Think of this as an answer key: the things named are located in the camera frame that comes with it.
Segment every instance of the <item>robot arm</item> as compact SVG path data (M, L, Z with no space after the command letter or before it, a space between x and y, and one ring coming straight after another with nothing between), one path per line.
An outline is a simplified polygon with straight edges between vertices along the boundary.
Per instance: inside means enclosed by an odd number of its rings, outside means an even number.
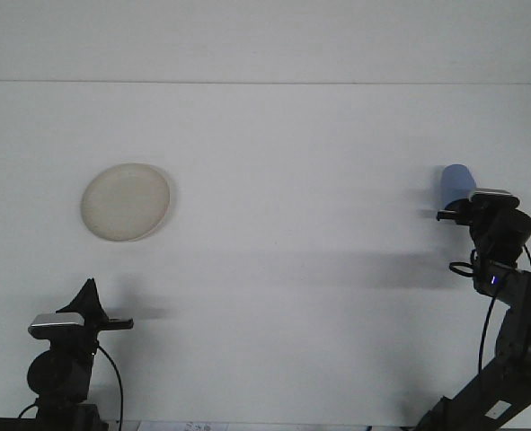
M437 219L469 226L475 246L471 263L451 264L451 270L510 308L495 357L452 400L443 397L414 431L497 430L531 405L531 273L517 270L531 218L516 209L520 201L507 191L475 189L462 165L445 169L441 187L445 209Z

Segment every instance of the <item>cable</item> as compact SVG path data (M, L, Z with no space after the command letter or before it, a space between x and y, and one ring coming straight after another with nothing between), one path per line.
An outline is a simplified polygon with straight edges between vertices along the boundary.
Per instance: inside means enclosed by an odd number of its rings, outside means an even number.
M497 298L499 297L500 291L505 286L505 281L507 281L507 278L513 271L514 269L511 269L499 281L499 284L497 285L497 289L495 290L495 294L491 298L491 303L489 304L489 310L487 310L487 316L485 317L484 324L482 326L481 345L479 346L479 363L477 364L477 375L479 376L479 387L480 387L481 393L482 393L482 381L481 381L482 353L484 352L484 341L487 338L487 329L489 328L489 321L491 320L492 308L495 306L495 303L497 302Z
M121 431L121 426L123 425L123 385L121 384L121 375L119 375L118 367L115 365L115 362L113 362L113 359L111 359L111 356L109 356L108 353L99 344L97 345L97 348L105 355L105 357L108 358L108 360L111 363L111 366L113 366L115 375L117 375L118 377L118 383L119 383L119 427L118 427L118 430Z
M26 407L25 409L22 410L22 413L20 413L17 418L21 419L26 411L28 411L29 409L33 409L34 407L37 407L37 405L35 403L30 404L28 407Z
M528 262L531 264L531 253L528 252L528 247L527 245L523 245L523 249L525 249L525 253L527 254L527 257L528 257Z

